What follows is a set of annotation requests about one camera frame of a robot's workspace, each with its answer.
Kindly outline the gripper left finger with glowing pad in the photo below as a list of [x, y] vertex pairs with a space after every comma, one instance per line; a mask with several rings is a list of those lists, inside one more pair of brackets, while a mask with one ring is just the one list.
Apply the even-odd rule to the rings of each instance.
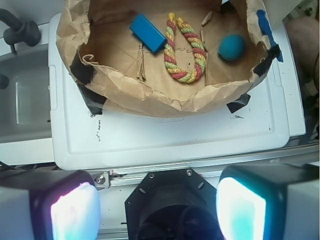
[[0, 173], [2, 240], [95, 240], [100, 195], [83, 170]]

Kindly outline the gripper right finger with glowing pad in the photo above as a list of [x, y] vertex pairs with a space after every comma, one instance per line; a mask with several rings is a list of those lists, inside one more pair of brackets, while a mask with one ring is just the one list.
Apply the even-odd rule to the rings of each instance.
[[229, 165], [217, 186], [216, 213], [227, 240], [318, 240], [320, 168]]

